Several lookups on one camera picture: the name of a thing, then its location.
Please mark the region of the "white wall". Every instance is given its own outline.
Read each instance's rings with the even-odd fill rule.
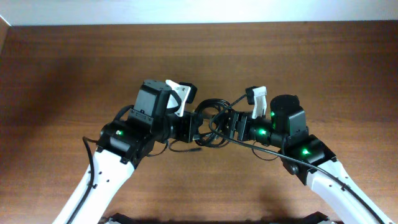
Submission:
[[[398,19],[397,0],[0,0],[12,26]]]

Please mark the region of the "robotic arm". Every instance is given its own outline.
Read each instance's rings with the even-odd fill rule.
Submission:
[[[246,89],[244,96],[254,105],[253,112],[235,111],[232,106],[238,101],[230,105],[219,99],[202,102],[195,112],[184,111],[185,103],[193,101],[196,91],[190,83],[146,80],[136,104],[123,108],[101,130],[90,165],[54,223],[97,223],[140,161],[150,156],[155,141],[166,143],[170,138],[183,142],[195,140],[207,147],[235,142],[275,154],[290,174],[321,196],[345,223],[393,223],[351,180],[333,152],[309,135],[305,112],[296,96],[275,97],[271,101],[271,119],[266,119],[264,86]],[[206,117],[202,112],[209,107],[219,113]],[[121,120],[127,112],[127,120]],[[212,132],[200,134],[198,127],[204,119],[210,119],[216,128],[210,126]],[[218,137],[223,138],[221,142],[212,144]],[[278,147],[280,151],[243,143],[249,140]]]

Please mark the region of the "green led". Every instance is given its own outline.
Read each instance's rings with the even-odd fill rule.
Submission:
[[[309,155],[311,154],[307,149],[303,149],[303,151],[301,152],[303,155]]]

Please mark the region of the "wooden table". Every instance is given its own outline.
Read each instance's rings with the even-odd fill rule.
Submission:
[[[190,109],[234,101],[253,85],[267,87],[268,101],[298,95],[310,132],[398,220],[397,22],[12,27],[0,60],[1,223],[52,222],[88,165],[81,137],[97,138],[147,78],[194,83]],[[271,220],[316,211],[337,219],[280,160],[230,144],[145,158],[105,215]]]

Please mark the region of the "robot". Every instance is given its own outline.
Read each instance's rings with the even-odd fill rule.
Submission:
[[[250,148],[253,153],[254,150],[268,152],[281,159],[288,173],[296,175],[303,185],[321,196],[344,223],[394,223],[354,183],[336,155],[309,133],[305,111],[297,96],[280,95],[272,99],[271,117],[267,119],[264,86],[247,88],[245,94],[231,104],[209,99],[193,112],[184,111],[185,104],[193,102],[196,92],[191,83],[145,80],[136,104],[122,108],[112,122],[102,128],[97,141],[83,137],[90,164],[54,224],[98,223],[140,161],[164,152],[169,147],[169,139],[195,141],[201,147],[235,143]],[[233,109],[244,98],[249,105],[254,105],[253,111]],[[206,108],[215,108],[218,114],[205,114]],[[127,120],[122,120],[126,113]],[[199,133],[198,128],[205,119],[209,120],[211,131]],[[245,143],[253,140],[280,150],[275,152]],[[150,152],[156,141],[164,143],[165,148],[153,155]],[[97,145],[93,155],[88,142]],[[115,218],[111,220],[109,223],[119,223]],[[318,216],[317,221],[311,223],[332,222]]]

